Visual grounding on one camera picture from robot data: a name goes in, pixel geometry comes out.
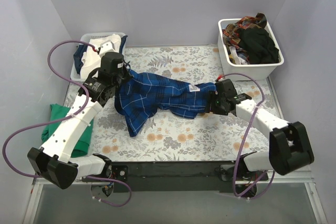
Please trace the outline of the blue plaid long sleeve shirt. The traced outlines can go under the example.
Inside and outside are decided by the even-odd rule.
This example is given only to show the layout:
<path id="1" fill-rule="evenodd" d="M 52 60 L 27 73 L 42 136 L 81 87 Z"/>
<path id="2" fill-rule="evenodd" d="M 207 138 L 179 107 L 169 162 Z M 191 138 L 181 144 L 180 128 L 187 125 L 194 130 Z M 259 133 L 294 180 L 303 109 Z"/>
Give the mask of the blue plaid long sleeve shirt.
<path id="1" fill-rule="evenodd" d="M 132 70 L 131 74 L 133 78 L 116 90 L 114 99 L 114 107 L 124 116 L 131 137 L 141 131 L 158 109 L 194 119 L 205 112 L 208 94 L 216 91 L 212 82 L 194 85 L 154 73 Z"/>

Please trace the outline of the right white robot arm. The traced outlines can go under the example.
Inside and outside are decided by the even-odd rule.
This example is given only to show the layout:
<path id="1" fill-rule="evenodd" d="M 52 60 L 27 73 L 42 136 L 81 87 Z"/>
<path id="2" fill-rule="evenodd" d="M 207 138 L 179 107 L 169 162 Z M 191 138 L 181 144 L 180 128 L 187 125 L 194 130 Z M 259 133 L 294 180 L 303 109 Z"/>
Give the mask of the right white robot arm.
<path id="1" fill-rule="evenodd" d="M 242 180 L 251 180 L 257 171 L 265 170 L 287 175 L 314 162 L 308 133 L 302 123 L 290 123 L 258 107 L 249 95 L 238 94 L 229 79 L 219 79 L 215 86 L 216 91 L 208 95 L 205 111 L 219 115 L 233 114 L 268 139 L 268 151 L 245 154 L 239 158 L 237 173 Z"/>

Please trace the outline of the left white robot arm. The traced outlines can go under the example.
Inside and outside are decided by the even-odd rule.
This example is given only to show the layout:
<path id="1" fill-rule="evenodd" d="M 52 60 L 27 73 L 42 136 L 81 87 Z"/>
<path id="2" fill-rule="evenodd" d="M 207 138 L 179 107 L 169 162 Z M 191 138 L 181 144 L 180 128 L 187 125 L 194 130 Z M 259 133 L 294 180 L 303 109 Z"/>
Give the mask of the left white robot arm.
<path id="1" fill-rule="evenodd" d="M 101 155 L 73 158 L 72 151 L 94 117 L 103 109 L 121 84 L 130 81 L 129 65 L 124 56 L 107 52 L 101 66 L 93 70 L 67 114 L 52 136 L 40 148 L 31 148 L 27 157 L 37 175 L 61 189 L 68 188 L 77 178 L 94 175 L 106 182 L 112 175 L 112 161 Z"/>

